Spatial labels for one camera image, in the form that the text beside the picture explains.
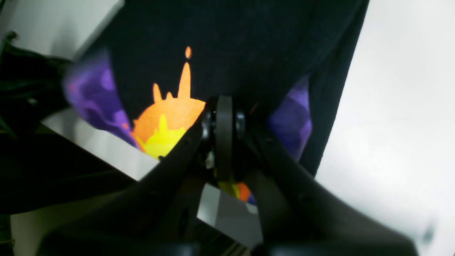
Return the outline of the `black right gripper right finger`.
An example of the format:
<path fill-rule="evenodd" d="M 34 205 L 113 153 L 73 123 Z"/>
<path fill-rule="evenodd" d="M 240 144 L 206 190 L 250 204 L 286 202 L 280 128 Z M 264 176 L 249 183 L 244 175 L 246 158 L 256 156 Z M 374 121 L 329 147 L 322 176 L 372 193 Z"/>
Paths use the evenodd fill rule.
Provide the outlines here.
<path fill-rule="evenodd" d="M 410 239 L 320 185 L 264 123 L 224 97 L 224 179 L 256 199 L 263 242 L 253 256 L 415 256 Z"/>

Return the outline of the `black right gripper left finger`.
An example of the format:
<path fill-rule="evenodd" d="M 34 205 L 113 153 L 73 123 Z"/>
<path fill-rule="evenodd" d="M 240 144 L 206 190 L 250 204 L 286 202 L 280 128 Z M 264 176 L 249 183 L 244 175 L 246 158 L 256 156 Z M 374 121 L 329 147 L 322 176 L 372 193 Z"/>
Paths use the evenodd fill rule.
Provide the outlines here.
<path fill-rule="evenodd" d="M 192 241 L 205 184 L 224 181 L 224 96 L 151 172 L 104 207 L 44 238 L 41 256 L 198 256 Z"/>

